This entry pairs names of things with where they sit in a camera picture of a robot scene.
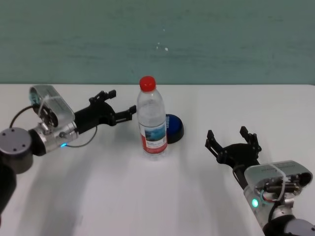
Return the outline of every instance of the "black cable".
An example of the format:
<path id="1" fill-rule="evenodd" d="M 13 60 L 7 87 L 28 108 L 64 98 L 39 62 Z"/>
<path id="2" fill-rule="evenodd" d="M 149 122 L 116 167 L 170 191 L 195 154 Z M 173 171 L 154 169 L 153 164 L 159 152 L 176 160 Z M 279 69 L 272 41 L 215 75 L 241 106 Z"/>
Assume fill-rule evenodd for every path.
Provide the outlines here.
<path id="1" fill-rule="evenodd" d="M 93 136 L 90 138 L 90 140 L 87 143 L 82 144 L 82 145 L 78 145 L 78 146 L 72 146 L 72 145 L 68 145 L 67 144 L 66 147 L 68 147 L 68 148 L 81 148 L 81 147 L 84 147 L 84 146 L 88 145 L 94 139 L 96 133 L 97 133 L 97 126 L 95 127 L 95 132 L 94 132 Z"/>
<path id="2" fill-rule="evenodd" d="M 17 117 L 20 116 L 20 114 L 22 114 L 24 111 L 27 111 L 28 109 L 31 109 L 31 108 L 33 108 L 33 106 L 28 106 L 28 107 L 26 107 L 26 108 L 20 110 L 20 111 L 15 115 L 15 117 L 12 119 L 9 128 L 12 128 L 12 127 L 13 127 L 13 124 L 14 124 L 15 120 L 17 119 Z"/>
<path id="3" fill-rule="evenodd" d="M 274 205 L 272 206 L 270 212 L 269 212 L 269 216 L 268 216 L 268 222 L 271 222 L 271 218 L 272 218 L 272 215 L 274 214 L 275 212 L 275 209 L 281 205 L 281 202 L 280 201 L 276 201 L 274 203 Z"/>

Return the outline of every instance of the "red bottle cap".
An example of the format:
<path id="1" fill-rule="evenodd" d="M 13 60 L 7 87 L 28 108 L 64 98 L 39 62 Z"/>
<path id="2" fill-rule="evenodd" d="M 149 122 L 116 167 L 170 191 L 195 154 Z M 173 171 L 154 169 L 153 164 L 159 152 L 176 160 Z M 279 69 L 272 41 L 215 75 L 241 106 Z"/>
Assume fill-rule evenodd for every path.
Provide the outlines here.
<path id="1" fill-rule="evenodd" d="M 142 77 L 139 84 L 143 92 L 151 92 L 156 89 L 156 80 L 152 76 Z"/>

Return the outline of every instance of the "cable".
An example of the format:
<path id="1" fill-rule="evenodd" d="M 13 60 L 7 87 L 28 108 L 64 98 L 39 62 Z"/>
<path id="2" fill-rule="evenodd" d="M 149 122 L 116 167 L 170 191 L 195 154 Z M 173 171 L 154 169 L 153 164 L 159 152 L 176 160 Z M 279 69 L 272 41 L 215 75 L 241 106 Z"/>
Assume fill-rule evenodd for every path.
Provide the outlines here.
<path id="1" fill-rule="evenodd" d="M 233 176 L 234 176 L 234 178 L 236 179 L 236 181 L 237 181 L 238 183 L 240 183 L 240 181 L 239 181 L 239 179 L 237 178 L 237 176 L 236 176 L 236 174 L 235 174 L 235 171 L 236 171 L 238 168 L 241 168 L 241 167 L 243 167 L 243 166 L 244 166 L 244 165 L 234 166 L 234 168 L 233 168 L 233 170 L 232 170 Z"/>
<path id="2" fill-rule="evenodd" d="M 280 193 L 280 195 L 279 195 L 279 197 L 278 197 L 278 199 L 277 199 L 277 201 L 280 201 L 281 198 L 282 198 L 282 196 L 284 195 L 285 182 L 288 181 L 288 178 L 286 177 L 285 173 L 284 173 L 282 170 L 280 170 L 278 167 L 276 167 L 274 164 L 270 163 L 269 165 L 270 165 L 271 167 L 275 168 L 276 171 L 278 171 L 278 172 L 283 176 L 283 178 L 282 178 L 281 193 Z"/>
<path id="3" fill-rule="evenodd" d="M 31 108 L 33 108 L 33 106 L 28 106 L 28 107 L 23 108 L 22 110 L 20 110 L 20 111 L 15 115 L 15 117 L 12 119 L 9 128 L 12 128 L 12 127 L 13 127 L 13 124 L 14 124 L 15 120 L 17 119 L 17 117 L 20 116 L 20 114 L 22 114 L 24 111 L 27 111 L 28 109 L 31 109 Z"/>
<path id="4" fill-rule="evenodd" d="M 259 195 L 260 195 L 260 199 L 261 199 L 261 201 L 262 201 L 263 203 L 269 205 L 269 204 L 272 204 L 272 203 L 275 202 L 274 200 L 265 198 L 264 195 L 263 195 L 263 193 L 264 193 L 264 190 L 261 190 L 261 191 L 260 191 L 260 194 L 259 194 Z"/>
<path id="5" fill-rule="evenodd" d="M 88 145 L 90 142 L 92 142 L 92 140 L 94 139 L 96 133 L 97 133 L 97 126 L 95 127 L 95 132 L 94 132 L 93 136 L 90 138 L 90 140 L 88 140 L 87 143 L 82 144 L 82 145 L 78 145 L 78 146 L 72 146 L 72 145 L 68 145 L 68 144 L 65 145 L 65 146 L 68 147 L 68 148 L 81 148 L 81 147 L 84 147 L 84 146 Z"/>
<path id="6" fill-rule="evenodd" d="M 272 215 L 274 214 L 275 209 L 281 205 L 281 202 L 276 201 L 275 204 L 272 206 L 270 212 L 269 212 L 269 216 L 268 216 L 268 222 L 271 221 Z"/>

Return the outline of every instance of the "white cable tie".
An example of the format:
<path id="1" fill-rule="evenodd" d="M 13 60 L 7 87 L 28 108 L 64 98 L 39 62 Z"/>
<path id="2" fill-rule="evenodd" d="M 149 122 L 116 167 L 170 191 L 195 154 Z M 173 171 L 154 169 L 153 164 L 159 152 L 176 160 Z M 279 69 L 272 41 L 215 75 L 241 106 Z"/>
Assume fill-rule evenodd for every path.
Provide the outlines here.
<path id="1" fill-rule="evenodd" d="M 278 167 L 276 167 L 274 164 L 270 163 L 269 165 L 272 166 L 273 168 L 275 168 L 276 171 L 278 171 L 283 176 L 281 193 L 277 199 L 277 201 L 280 201 L 282 196 L 284 195 L 285 182 L 288 181 L 289 179 L 286 177 L 285 173 L 282 170 L 280 170 Z"/>
<path id="2" fill-rule="evenodd" d="M 40 112 L 41 112 L 41 109 L 43 108 L 44 106 L 44 103 L 45 101 L 47 100 L 50 100 L 50 99 L 56 99 L 56 98 L 61 98 L 60 96 L 52 96 L 50 97 L 48 94 L 41 100 L 41 103 L 40 103 L 40 106 L 39 106 L 39 110 L 38 110 L 38 117 L 40 117 Z"/>

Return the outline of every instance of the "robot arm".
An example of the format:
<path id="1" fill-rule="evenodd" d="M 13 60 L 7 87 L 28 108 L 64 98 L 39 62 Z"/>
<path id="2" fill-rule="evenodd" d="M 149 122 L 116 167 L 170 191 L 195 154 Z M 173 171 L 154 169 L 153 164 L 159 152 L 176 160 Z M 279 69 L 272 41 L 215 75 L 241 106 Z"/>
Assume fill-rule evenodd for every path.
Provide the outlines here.
<path id="1" fill-rule="evenodd" d="M 259 225 L 266 236 L 315 236 L 314 225 L 296 219 L 292 213 L 294 197 L 312 181 L 312 173 L 294 161 L 260 165 L 261 147 L 256 134 L 240 131 L 247 144 L 222 148 L 208 131 L 206 148 L 217 162 L 226 164 L 244 191 Z"/>
<path id="2" fill-rule="evenodd" d="M 115 90 L 101 91 L 89 99 L 88 107 L 74 113 L 53 86 L 31 87 L 32 108 L 42 122 L 29 131 L 10 127 L 0 132 L 0 215 L 16 188 L 16 175 L 32 166 L 33 155 L 42 156 L 66 146 L 99 124 L 114 126 L 132 119 L 136 106 L 115 113 L 105 102 L 115 96 Z"/>

